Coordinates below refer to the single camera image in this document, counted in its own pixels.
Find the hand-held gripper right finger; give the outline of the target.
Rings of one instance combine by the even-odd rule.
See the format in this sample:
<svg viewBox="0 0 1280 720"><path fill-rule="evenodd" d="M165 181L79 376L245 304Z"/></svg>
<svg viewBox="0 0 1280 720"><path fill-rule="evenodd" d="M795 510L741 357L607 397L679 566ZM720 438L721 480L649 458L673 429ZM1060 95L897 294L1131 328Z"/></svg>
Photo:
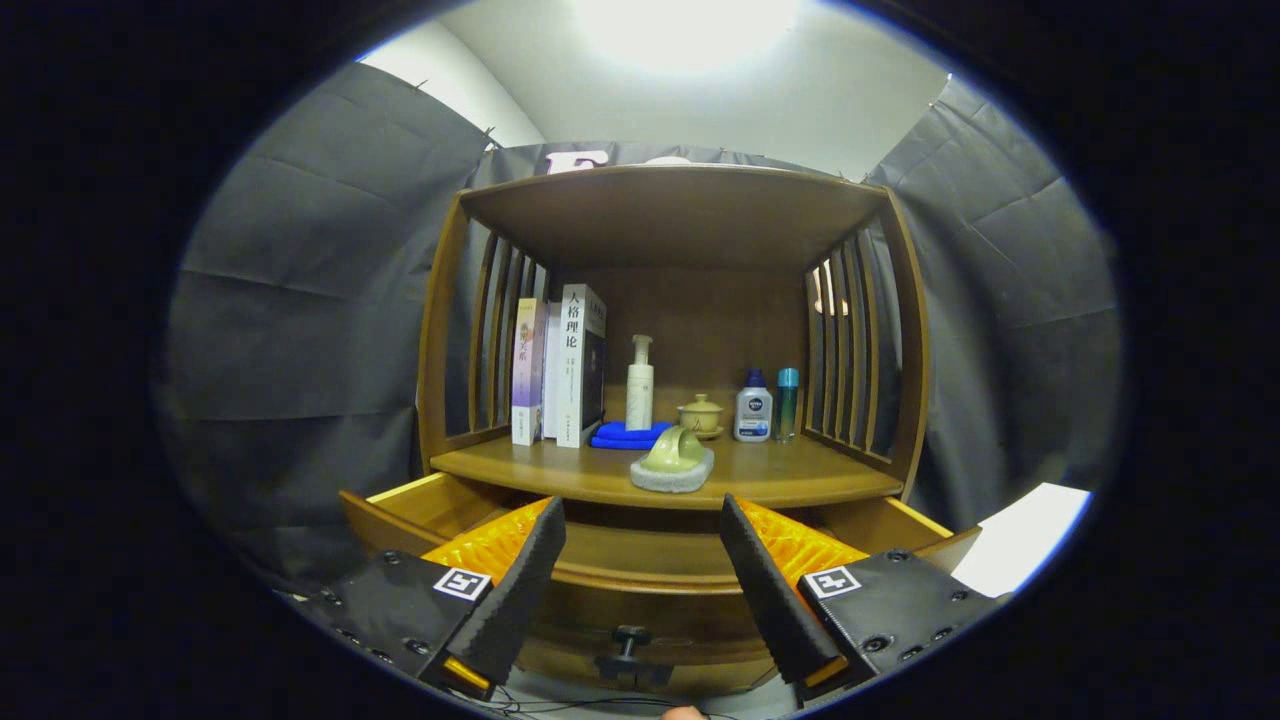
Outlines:
<svg viewBox="0 0 1280 720"><path fill-rule="evenodd" d="M906 667L1002 603L943 565L952 537L870 553L726 495L719 538L780 675L804 701Z"/></svg>

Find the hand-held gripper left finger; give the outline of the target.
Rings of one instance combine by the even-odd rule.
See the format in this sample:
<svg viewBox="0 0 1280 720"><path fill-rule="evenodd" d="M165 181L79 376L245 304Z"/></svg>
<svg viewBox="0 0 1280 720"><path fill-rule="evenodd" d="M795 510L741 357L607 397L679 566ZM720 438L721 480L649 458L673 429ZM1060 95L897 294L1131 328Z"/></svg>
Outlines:
<svg viewBox="0 0 1280 720"><path fill-rule="evenodd" d="M426 553L383 550L297 610L402 676L489 700L509 678L564 542L563 501L547 497Z"/></svg>

